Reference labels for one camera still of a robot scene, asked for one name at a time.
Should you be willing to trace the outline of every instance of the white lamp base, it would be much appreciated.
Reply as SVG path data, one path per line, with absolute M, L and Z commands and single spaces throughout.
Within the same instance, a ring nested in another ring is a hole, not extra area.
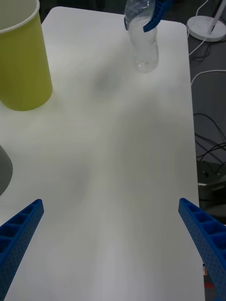
M 210 25 L 213 22 L 213 18 L 207 16 L 194 16 L 187 21 L 187 30 L 189 34 L 199 40 L 204 40 L 207 37 L 207 32 Z M 217 42 L 224 38 L 226 35 L 226 26 L 217 21 L 211 34 L 208 35 L 207 42 Z

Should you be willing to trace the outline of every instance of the yellow paper cup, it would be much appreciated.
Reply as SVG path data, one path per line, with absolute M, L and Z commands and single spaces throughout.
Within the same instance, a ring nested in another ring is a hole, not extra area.
M 0 0 L 0 100 L 26 111 L 52 94 L 38 0 Z

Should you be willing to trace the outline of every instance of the plastic water bottle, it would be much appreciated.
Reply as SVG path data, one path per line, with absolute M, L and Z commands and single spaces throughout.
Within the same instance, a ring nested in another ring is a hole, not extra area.
M 144 25 L 152 19 L 154 8 L 155 0 L 127 0 L 125 7 L 125 22 L 140 72 L 152 71 L 159 61 L 157 28 L 144 32 Z

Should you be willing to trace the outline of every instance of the gray object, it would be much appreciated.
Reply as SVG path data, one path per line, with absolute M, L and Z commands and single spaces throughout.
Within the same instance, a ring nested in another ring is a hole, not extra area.
M 12 162 L 4 149 L 0 146 L 0 195 L 8 187 L 12 178 L 12 174 Z

